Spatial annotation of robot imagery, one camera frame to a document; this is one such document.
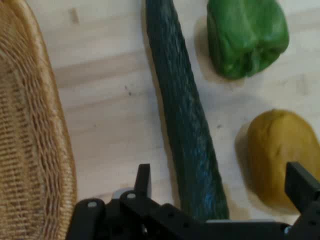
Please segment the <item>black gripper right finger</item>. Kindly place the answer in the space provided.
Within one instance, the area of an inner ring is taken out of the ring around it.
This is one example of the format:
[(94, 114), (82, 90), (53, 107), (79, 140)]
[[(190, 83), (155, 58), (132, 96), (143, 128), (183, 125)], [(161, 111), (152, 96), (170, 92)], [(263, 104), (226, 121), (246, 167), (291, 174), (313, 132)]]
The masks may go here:
[(300, 216), (286, 234), (287, 240), (320, 238), (320, 182), (300, 163), (286, 164), (285, 193)]

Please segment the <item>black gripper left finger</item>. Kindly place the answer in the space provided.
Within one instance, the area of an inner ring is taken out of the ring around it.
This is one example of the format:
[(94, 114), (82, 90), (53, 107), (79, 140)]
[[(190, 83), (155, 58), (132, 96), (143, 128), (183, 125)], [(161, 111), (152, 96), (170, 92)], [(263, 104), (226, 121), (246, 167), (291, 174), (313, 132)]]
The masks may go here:
[(149, 197), (151, 168), (138, 167), (133, 188), (115, 192), (105, 203), (98, 198), (79, 201), (66, 235), (68, 240), (204, 240), (206, 225), (171, 204)]

